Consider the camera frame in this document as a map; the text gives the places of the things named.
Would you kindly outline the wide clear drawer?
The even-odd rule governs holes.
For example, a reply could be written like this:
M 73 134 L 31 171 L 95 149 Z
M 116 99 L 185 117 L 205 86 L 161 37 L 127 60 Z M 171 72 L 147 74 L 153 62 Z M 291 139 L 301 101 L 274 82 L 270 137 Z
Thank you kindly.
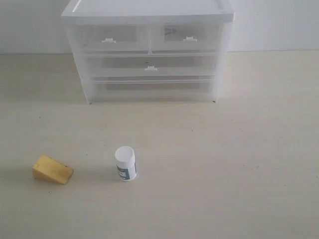
M 87 99 L 93 101 L 213 98 L 214 79 L 202 76 L 92 77 L 86 84 Z
M 86 58 L 90 76 L 204 76 L 213 75 L 213 56 L 160 57 L 89 57 Z

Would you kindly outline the middle wide clear drawer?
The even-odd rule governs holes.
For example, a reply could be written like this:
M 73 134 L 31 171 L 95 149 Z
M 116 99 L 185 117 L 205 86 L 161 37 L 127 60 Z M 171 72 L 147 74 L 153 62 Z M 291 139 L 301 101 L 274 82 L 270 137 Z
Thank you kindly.
M 213 75 L 213 56 L 160 57 L 89 57 L 86 58 L 90 76 L 204 76 Z

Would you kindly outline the white pill bottle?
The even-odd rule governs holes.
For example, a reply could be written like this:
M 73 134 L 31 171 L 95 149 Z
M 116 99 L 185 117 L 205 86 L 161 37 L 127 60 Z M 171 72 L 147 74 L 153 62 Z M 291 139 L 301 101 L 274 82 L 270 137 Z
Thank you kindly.
M 129 146 L 119 147 L 114 154 L 116 167 L 122 181 L 132 181 L 137 176 L 136 157 Z

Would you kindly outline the bottom wide clear drawer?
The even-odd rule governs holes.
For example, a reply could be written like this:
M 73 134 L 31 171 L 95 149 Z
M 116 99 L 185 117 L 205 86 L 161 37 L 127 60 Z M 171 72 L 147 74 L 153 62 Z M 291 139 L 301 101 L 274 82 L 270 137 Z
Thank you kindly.
M 86 84 L 87 99 L 93 101 L 213 98 L 214 79 L 202 76 L 92 77 Z

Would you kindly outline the white plastic drawer cabinet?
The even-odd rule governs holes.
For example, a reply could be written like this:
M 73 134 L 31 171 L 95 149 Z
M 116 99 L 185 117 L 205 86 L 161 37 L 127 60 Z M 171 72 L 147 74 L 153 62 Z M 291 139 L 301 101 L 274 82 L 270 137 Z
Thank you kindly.
M 71 46 L 81 86 L 87 103 L 86 84 L 89 75 L 86 58 L 89 57 L 168 57 L 213 56 L 215 69 L 213 98 L 196 101 L 216 102 L 222 83 L 223 67 L 229 46 L 235 11 L 227 0 L 72 0 L 61 14 Z M 163 24 L 215 24 L 220 26 L 219 40 L 213 52 L 159 52 L 151 51 L 150 29 Z M 148 28 L 148 52 L 88 51 L 77 40 L 80 25 L 143 25 Z

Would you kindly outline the yellow wedge block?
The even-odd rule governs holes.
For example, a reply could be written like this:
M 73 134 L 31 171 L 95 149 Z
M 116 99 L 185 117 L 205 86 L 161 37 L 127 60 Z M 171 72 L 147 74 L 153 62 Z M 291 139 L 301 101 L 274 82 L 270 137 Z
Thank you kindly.
M 66 184 L 72 174 L 72 168 L 45 155 L 40 156 L 32 168 L 32 176 L 34 179 L 56 184 Z

